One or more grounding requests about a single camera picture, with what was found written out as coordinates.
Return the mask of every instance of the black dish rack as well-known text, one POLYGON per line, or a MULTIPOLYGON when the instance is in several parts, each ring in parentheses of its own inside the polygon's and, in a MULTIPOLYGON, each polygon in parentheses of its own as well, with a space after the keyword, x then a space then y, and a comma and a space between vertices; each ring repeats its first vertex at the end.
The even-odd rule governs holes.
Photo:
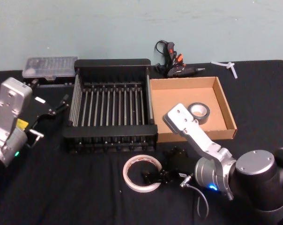
POLYGON ((77 60, 68 124, 73 153, 153 150, 150 60, 77 60))

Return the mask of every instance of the blue led light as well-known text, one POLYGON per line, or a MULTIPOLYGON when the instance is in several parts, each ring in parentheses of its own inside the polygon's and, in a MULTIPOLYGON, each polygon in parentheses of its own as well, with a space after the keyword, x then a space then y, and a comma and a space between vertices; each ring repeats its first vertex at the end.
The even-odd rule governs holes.
POLYGON ((212 190, 215 190, 215 191, 218 191, 217 187, 214 184, 209 184, 208 188, 212 189, 212 190))

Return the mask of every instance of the cable connector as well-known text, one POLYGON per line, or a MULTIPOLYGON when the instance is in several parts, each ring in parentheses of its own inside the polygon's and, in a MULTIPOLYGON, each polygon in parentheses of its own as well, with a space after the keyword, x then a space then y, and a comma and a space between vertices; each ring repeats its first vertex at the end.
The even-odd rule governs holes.
POLYGON ((184 181, 181 182, 180 187, 184 188, 186 186, 186 184, 192 179, 191 175, 188 175, 184 181))

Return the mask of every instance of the power cord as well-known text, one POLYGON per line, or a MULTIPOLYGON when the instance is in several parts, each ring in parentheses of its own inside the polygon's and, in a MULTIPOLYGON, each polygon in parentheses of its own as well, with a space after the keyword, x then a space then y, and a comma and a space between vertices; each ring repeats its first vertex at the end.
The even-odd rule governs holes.
POLYGON ((164 64, 164 66, 165 66, 164 69, 166 71, 169 71, 171 68, 176 67, 176 66, 180 66, 180 65, 183 64, 183 61, 180 61, 180 62, 177 61, 177 51, 175 51, 173 48, 172 48, 172 52, 171 52, 173 54, 173 57, 170 56, 170 52, 168 51, 168 44, 173 45, 173 42, 167 42, 167 41, 164 41, 164 40, 160 40, 155 45, 155 49, 166 58, 165 64, 164 64), (158 47, 157 47, 158 44, 164 45, 163 51, 160 51, 158 49, 158 47))
POLYGON ((207 201, 205 195, 204 195, 198 188, 196 188, 196 187, 191 186, 191 185, 188 184, 188 182, 192 179, 192 176, 191 176, 191 175, 188 175, 188 176, 184 179, 184 181, 182 181, 182 183, 180 184, 180 186, 181 186, 182 188, 191 188, 191 189, 193 189, 193 190, 195 190, 195 191, 197 191, 197 192, 199 193, 200 196, 198 197, 198 202, 197 202, 197 213, 198 213, 198 216, 199 216, 200 218, 206 219, 207 216, 208 216, 208 214, 209 214, 209 204, 208 204, 208 201, 207 201), (205 215, 205 217, 202 217, 201 214, 200 214, 200 197, 202 197, 203 200, 204 200, 204 202, 205 202, 205 206, 206 206, 206 215, 205 215))

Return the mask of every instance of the white tape roll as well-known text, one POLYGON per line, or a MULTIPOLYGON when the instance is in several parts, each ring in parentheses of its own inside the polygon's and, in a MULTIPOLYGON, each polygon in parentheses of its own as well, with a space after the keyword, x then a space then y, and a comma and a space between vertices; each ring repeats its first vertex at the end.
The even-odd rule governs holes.
POLYGON ((161 183, 154 183, 154 184, 151 184, 149 186, 138 186, 138 185, 134 184, 128 177, 129 168, 134 163, 140 162, 140 161, 147 161, 149 163, 152 163, 154 166, 156 166, 156 168, 159 171, 161 171, 161 169, 162 169, 160 162, 152 156, 148 156, 148 155, 134 156, 134 157, 130 158, 124 165, 123 177, 124 177, 125 183, 128 185, 128 187, 130 187, 133 191, 136 191, 136 192, 147 193, 147 192, 154 191, 155 189, 157 189, 159 187, 159 185, 161 183))

